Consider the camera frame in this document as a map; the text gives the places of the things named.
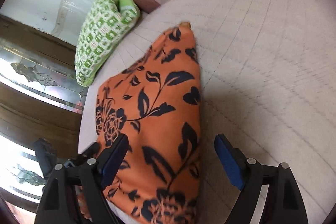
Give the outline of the wooden glass door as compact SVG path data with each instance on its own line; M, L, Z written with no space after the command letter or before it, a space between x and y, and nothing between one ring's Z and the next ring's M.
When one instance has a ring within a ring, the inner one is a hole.
M75 79L75 47L1 16L1 193L35 211L43 176L39 139L60 161L77 155L88 90Z

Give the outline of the orange black floral garment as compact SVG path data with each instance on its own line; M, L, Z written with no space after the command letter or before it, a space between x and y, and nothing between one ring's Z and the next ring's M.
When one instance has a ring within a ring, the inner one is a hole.
M165 30L121 73L89 89L79 151L129 147L103 195L122 223L194 223L199 195L201 80L188 22Z

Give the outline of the green white patterned pillow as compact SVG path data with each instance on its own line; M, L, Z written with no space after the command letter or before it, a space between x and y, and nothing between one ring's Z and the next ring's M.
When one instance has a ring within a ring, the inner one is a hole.
M76 46L75 72L79 85L89 87L93 83L97 71L140 15L133 0L94 0Z

